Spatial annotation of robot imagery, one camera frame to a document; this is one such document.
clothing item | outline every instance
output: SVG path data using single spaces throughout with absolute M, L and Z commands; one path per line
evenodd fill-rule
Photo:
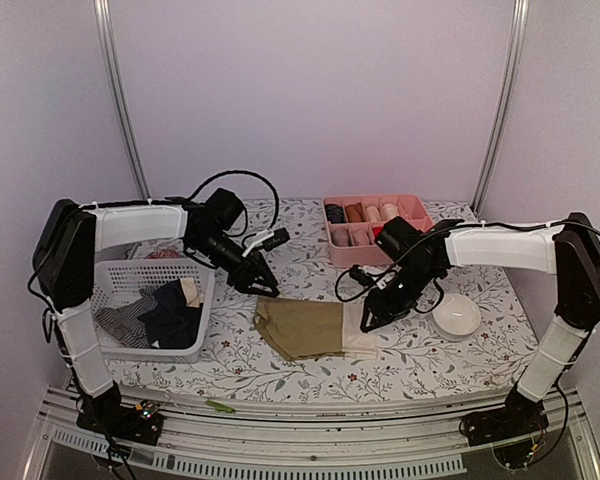
M 202 301 L 195 279 L 181 278 L 140 290 L 140 300 L 121 308 L 101 308 L 94 319 L 128 348 L 189 348 L 196 341 Z
M 153 292 L 157 306 L 138 317 L 152 346 L 185 349 L 198 338 L 202 304 L 194 279 L 169 282 Z
M 360 330 L 363 311 L 361 303 L 342 304 L 342 351 L 347 358 L 376 360 L 378 337 L 375 333 Z
M 258 297 L 255 327 L 285 360 L 342 353 L 342 305 Z
M 362 228 L 360 230 L 354 230 L 351 232 L 351 236 L 353 237 L 353 244 L 356 247 L 364 247 L 367 245 L 371 245 L 371 240 L 369 239 L 369 234 L 366 229 Z
M 145 296 L 121 308 L 101 308 L 93 315 L 100 327 L 123 347 L 151 348 L 147 333 L 138 317 L 158 305 L 152 296 Z
M 344 211 L 347 214 L 347 221 L 349 223 L 364 222 L 361 203 L 354 203 L 352 205 L 347 205 L 346 207 L 344 207 Z
M 398 207 L 393 203 L 385 203 L 382 205 L 382 211 L 384 212 L 384 216 L 387 220 L 391 220 L 392 218 L 396 218 L 400 215 Z
M 361 304 L 258 297 L 254 324 L 287 361 L 323 355 L 376 358 L 376 335 L 360 331 Z
M 331 240 L 336 247 L 350 247 L 349 233 L 346 228 L 339 228 L 331 232 Z
M 340 205 L 327 203 L 324 206 L 324 210 L 329 223 L 347 223 L 347 219 L 344 216 L 344 209 Z
M 367 222 L 381 222 L 380 210 L 375 205 L 369 205 L 364 209 L 364 214 L 367 217 Z

white plastic basket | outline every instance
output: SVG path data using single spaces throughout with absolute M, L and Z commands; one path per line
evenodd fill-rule
M 91 311 L 104 307 L 119 308 L 140 299 L 140 290 L 159 287 L 179 278 L 194 278 L 198 292 L 204 293 L 200 327 L 195 343 L 183 350 L 122 347 L 96 325 L 98 341 L 105 359 L 194 363 L 198 361 L 213 303 L 215 276 L 213 270 L 185 259 L 120 260 L 99 262 L 95 266 Z

floral tablecloth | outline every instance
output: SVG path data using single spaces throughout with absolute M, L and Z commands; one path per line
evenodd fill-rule
M 268 224 L 271 201 L 245 202 L 251 228 Z M 434 221 L 474 219 L 468 205 L 425 202 Z M 283 200 L 280 224 L 291 241 L 266 254 L 286 298 L 336 301 L 333 287 L 341 270 L 329 262 L 327 237 L 318 200 Z M 145 242 L 133 258 L 180 255 L 172 242 Z M 482 325 L 470 340 L 440 338 L 426 316 L 408 318 L 376 330 L 378 359 L 323 357 L 287 362 L 262 340 L 252 325 L 256 298 L 227 287 L 217 272 L 210 328 L 198 363 L 160 364 L 110 360 L 122 384 L 179 394 L 241 400 L 326 403 L 387 402 L 440 398 L 508 386 L 531 360 L 535 335 L 501 268 L 452 269 L 440 283 L 447 292 L 469 296 L 480 307 Z M 343 294 L 360 288 L 350 279 Z M 436 292 L 429 288 L 425 300 Z

white dish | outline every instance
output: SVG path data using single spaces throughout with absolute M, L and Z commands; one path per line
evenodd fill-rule
M 438 334 L 452 342 L 471 337 L 480 327 L 480 309 L 459 293 L 447 293 L 433 310 L 433 326 Z

white wall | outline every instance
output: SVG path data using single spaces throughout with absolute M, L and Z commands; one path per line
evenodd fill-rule
M 587 213 L 600 228 L 600 1 L 532 2 L 487 219 L 532 221 Z M 543 333 L 555 279 L 514 272 Z M 600 446 L 600 325 L 570 374 Z
M 92 2 L 0 0 L 0 480 L 64 378 L 25 283 L 55 200 L 135 197 Z
M 119 0 L 111 8 L 154 196 L 251 168 L 287 197 L 471 198 L 513 2 Z M 267 195 L 253 181 L 236 188 Z

